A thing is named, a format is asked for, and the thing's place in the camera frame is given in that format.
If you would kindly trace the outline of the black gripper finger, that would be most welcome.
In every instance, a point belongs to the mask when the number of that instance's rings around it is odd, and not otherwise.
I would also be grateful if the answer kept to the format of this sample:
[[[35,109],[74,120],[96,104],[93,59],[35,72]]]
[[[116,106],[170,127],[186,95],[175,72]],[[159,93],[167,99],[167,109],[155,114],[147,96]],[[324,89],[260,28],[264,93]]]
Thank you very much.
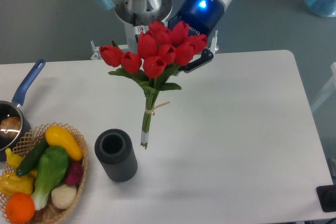
[[[202,67],[203,65],[211,62],[213,58],[214,58],[214,54],[209,49],[205,48],[203,49],[201,56],[198,59],[188,63],[185,66],[181,66],[178,69],[178,72],[185,72],[185,73],[192,72]]]

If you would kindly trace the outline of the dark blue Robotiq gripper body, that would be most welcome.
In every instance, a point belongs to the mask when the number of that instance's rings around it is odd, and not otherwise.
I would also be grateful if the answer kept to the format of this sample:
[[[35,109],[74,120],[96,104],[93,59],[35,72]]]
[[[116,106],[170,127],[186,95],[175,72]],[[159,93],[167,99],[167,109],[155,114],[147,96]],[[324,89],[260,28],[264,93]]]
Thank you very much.
[[[190,27],[190,35],[209,36],[223,14],[224,5],[220,0],[185,0],[168,21],[168,28],[173,29],[177,23],[184,21]]]

